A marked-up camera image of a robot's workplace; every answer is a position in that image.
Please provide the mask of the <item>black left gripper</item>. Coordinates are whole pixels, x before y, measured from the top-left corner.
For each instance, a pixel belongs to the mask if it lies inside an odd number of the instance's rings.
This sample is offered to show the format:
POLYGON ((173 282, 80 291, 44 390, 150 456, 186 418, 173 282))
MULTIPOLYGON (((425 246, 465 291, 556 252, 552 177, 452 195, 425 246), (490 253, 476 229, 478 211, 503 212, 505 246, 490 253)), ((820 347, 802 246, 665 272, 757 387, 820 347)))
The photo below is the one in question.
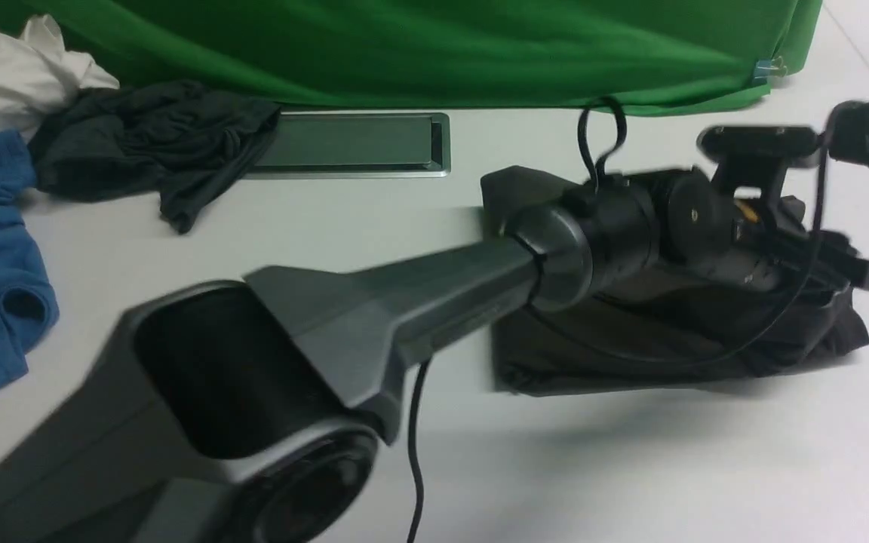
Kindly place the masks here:
MULTIPOLYGON (((770 207, 759 198, 721 198, 720 203, 728 219, 715 240, 724 245, 697 262, 697 278, 756 292, 787 287, 795 281, 812 248, 811 234, 801 223, 806 212, 803 201, 786 196, 770 207)), ((844 233, 824 229, 816 260, 810 266, 808 287, 869 292, 869 259, 844 233)))

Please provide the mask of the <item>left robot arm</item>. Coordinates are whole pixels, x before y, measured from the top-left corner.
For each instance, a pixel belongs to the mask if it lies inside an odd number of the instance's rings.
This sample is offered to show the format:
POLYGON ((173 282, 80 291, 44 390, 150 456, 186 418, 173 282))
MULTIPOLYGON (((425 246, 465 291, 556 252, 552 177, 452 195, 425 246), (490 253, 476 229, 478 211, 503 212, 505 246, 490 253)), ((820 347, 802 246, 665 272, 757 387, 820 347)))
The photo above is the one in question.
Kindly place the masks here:
POLYGON ((407 374, 493 327, 535 396, 800 373, 863 344, 869 260, 808 232, 785 167, 483 176, 496 233, 360 271, 259 268, 121 316, 0 461, 0 542, 307 542, 391 446, 407 374))

